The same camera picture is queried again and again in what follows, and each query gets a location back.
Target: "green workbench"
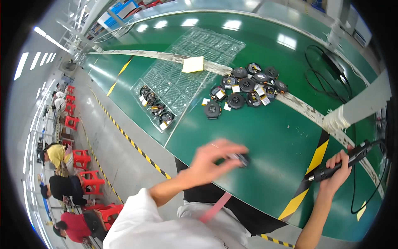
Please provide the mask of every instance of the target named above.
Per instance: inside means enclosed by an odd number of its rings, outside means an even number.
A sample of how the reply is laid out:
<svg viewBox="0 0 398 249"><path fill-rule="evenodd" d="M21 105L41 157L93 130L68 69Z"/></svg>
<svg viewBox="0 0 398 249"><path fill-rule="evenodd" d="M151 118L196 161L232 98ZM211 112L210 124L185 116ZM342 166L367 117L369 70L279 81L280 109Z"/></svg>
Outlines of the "green workbench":
<svg viewBox="0 0 398 249"><path fill-rule="evenodd" d="M145 21L143 24L147 24L149 28L143 32L130 32L122 38L117 40L112 38L101 44L104 50L165 51L189 30L190 27L181 26L184 20L189 18L199 20L197 27L228 35L246 44L246 47L229 65L230 67L245 67L251 62L257 62L262 67L274 66L279 70L279 79L289 86L290 93L323 115L327 114L328 109L334 110L341 105L338 100L315 91L305 79L304 72L309 66L304 57L304 50L308 45L316 45L316 43L289 28L265 20L237 14L178 14ZM160 29L151 28L161 20L166 20L167 26ZM239 30L222 29L222 25L227 20L240 20L242 24ZM297 42L295 50L278 44L276 41L279 34L295 39ZM352 61L358 61L358 64L354 64L368 81L372 82L376 74L369 64L358 52L350 51L349 53L350 57L354 58ZM314 67L333 84L335 89L341 95L347 95L344 86L332 78L320 56L313 51L309 51L308 55ZM89 55L84 68L90 71L90 76L107 93L129 57L128 55ZM146 133L164 145L168 135L160 133L152 125L133 97L134 93L131 90L131 87L154 61L151 58L133 57L126 70L118 77L118 83L109 97ZM341 63L353 87L354 95L358 94L365 88L365 84L355 76L349 65ZM318 84L316 78L312 74L309 75L310 81ZM220 79L221 76L217 76L213 85L218 84ZM211 86L207 86L198 98L208 98L210 88ZM374 117L357 123L357 144L364 139L374 140L375 126ZM223 110L218 120L208 120L203 113L203 106L197 104L184 116L165 148L189 165L195 149L216 138L225 137L244 144L250 150L251 163L248 168L236 169L215 183L249 205L278 218L305 175L317 148L321 131L322 129L315 123L279 101L260 108L244 106L230 112ZM349 128L346 134L354 140L352 128ZM330 137L322 165L341 149L342 146ZM380 151L371 151L367 158L375 172L379 174ZM359 208L375 189L375 185L362 166L358 164L356 169L357 186L354 209ZM318 187L319 184L312 184L303 202L289 219L290 224L304 227L311 214ZM363 216L357 221L356 215L350 213L352 193L353 174L334 197L332 209L323 230L324 236L359 241L366 234L380 207L380 195L375 194L367 204Z"/></svg>

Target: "black circular component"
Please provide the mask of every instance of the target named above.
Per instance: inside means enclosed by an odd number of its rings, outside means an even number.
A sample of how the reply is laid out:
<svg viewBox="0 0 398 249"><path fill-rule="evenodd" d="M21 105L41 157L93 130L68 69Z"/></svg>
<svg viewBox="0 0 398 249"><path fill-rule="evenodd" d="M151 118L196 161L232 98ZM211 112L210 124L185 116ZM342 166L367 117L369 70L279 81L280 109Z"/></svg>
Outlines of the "black circular component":
<svg viewBox="0 0 398 249"><path fill-rule="evenodd" d="M256 83L249 78L243 78L243 79L239 80L239 87L242 90L242 92L253 91L255 86L256 86Z"/></svg>
<svg viewBox="0 0 398 249"><path fill-rule="evenodd" d="M239 109L245 103L245 99L239 93L233 93L228 96L227 103L234 109Z"/></svg>
<svg viewBox="0 0 398 249"><path fill-rule="evenodd" d="M238 83L238 79L232 75L226 75L221 80L221 86L224 89L232 89L232 86L236 85L237 83Z"/></svg>
<svg viewBox="0 0 398 249"><path fill-rule="evenodd" d="M221 115L221 107L214 100L210 100L205 106L205 115L208 119L217 119Z"/></svg>
<svg viewBox="0 0 398 249"><path fill-rule="evenodd" d="M246 70L248 71L249 74L253 75L256 73L261 72L261 67L257 63L250 63L247 67Z"/></svg>
<svg viewBox="0 0 398 249"><path fill-rule="evenodd" d="M217 96L217 93L218 93L219 91L221 91L221 92L224 94L221 98L219 98L219 97ZM211 97L213 100L215 100L215 101L222 101L222 100L226 97L225 89L224 89L222 86L215 86L215 87L212 87L212 89L210 90L210 97Z"/></svg>
<svg viewBox="0 0 398 249"><path fill-rule="evenodd" d="M251 107L259 107L261 105L261 99L257 92L251 91L246 95L246 103Z"/></svg>
<svg viewBox="0 0 398 249"><path fill-rule="evenodd" d="M171 121L173 121L174 119L174 114L172 114L171 112L163 112L162 114L159 115L160 119L159 119L159 123L163 123L166 122L166 124L170 124Z"/></svg>
<svg viewBox="0 0 398 249"><path fill-rule="evenodd" d="M152 107L151 107L151 109L150 109L150 111L151 111L151 114L153 115L153 116L159 116L160 114L162 114L162 112L164 111L164 109L166 108L166 106L164 105L164 104L162 104L162 103L156 103L156 104L154 104Z"/></svg>
<svg viewBox="0 0 398 249"><path fill-rule="evenodd" d="M156 101L156 95L154 92L150 92L146 95L145 99L147 100L147 105L151 106L155 103Z"/></svg>
<svg viewBox="0 0 398 249"><path fill-rule="evenodd" d="M143 87L141 87L140 89L140 95L141 96L146 96L149 93L150 89L148 88L147 85L144 85Z"/></svg>
<svg viewBox="0 0 398 249"><path fill-rule="evenodd" d="M265 70L264 70L264 73L266 74L266 75L268 75L268 77L270 77L270 78L272 78L272 79L277 79L278 78L278 76L279 76L279 72L278 72L278 70L276 70L274 67L267 67Z"/></svg>
<svg viewBox="0 0 398 249"><path fill-rule="evenodd" d="M232 70L232 75L236 78L245 78L248 76L248 72L243 67L237 67Z"/></svg>
<svg viewBox="0 0 398 249"><path fill-rule="evenodd" d="M270 78L264 73L256 73L252 79L259 84L267 84Z"/></svg>
<svg viewBox="0 0 398 249"><path fill-rule="evenodd" d="M274 86L278 92L281 92L281 93L288 92L287 85L280 80L275 80Z"/></svg>
<svg viewBox="0 0 398 249"><path fill-rule="evenodd" d="M276 95L278 92L275 90L273 86L266 85L264 88L265 95L268 97L270 101L275 100Z"/></svg>

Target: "electric screwdriver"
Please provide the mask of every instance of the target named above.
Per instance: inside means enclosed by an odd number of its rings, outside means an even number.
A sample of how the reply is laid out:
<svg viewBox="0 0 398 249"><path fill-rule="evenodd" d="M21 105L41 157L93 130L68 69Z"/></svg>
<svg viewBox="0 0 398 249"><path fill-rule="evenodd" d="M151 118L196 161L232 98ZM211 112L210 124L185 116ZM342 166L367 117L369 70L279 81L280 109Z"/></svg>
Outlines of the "electric screwdriver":
<svg viewBox="0 0 398 249"><path fill-rule="evenodd" d="M368 152L372 149L374 145L382 143L382 140L377 140L374 142L369 142L368 140L365 140L363 143L352 149L350 152L348 152L348 167L351 167L352 165L356 164L360 160L362 160ZM308 178L308 181L316 181L320 182L322 180L328 179L332 177L332 175L341 168L341 161L339 163L336 163L333 169L331 168L324 168L321 170L317 170L314 172L313 176L310 176Z"/></svg>

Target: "white sleeve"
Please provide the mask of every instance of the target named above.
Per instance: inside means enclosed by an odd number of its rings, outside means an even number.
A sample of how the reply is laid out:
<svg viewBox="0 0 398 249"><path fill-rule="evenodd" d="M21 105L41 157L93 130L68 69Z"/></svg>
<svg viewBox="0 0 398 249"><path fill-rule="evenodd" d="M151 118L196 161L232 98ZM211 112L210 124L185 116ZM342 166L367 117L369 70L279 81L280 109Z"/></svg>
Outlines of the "white sleeve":
<svg viewBox="0 0 398 249"><path fill-rule="evenodd" d="M122 211L108 232L117 233L127 228L136 227L145 222L163 222L158 207L146 188L140 189L138 194L130 196Z"/></svg>

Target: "hand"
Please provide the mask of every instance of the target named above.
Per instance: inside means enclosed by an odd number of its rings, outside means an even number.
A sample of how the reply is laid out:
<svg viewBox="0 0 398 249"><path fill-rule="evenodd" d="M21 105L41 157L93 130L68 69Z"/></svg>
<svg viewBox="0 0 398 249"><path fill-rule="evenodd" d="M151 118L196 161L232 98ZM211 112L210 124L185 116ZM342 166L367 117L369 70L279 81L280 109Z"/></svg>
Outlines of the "hand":
<svg viewBox="0 0 398 249"><path fill-rule="evenodd" d="M228 154L244 154L247 151L245 146L226 139L212 141L196 150L190 168L181 171L177 178L181 180L184 189L211 183L242 165L238 159L226 159ZM221 158L226 160L220 165L215 165L214 162Z"/></svg>
<svg viewBox="0 0 398 249"><path fill-rule="evenodd" d="M347 150L350 151L354 147L351 145L347 146ZM337 190L340 188L340 186L347 180L349 174L351 173L352 167L348 167L348 155L345 153L345 151L342 149L339 153L336 155L332 156L327 162L326 162L326 168L331 168L333 169L336 163L339 163L342 161L341 168L338 169L332 177L329 179L323 180L320 183L320 189L328 192L332 196L337 192Z"/></svg>

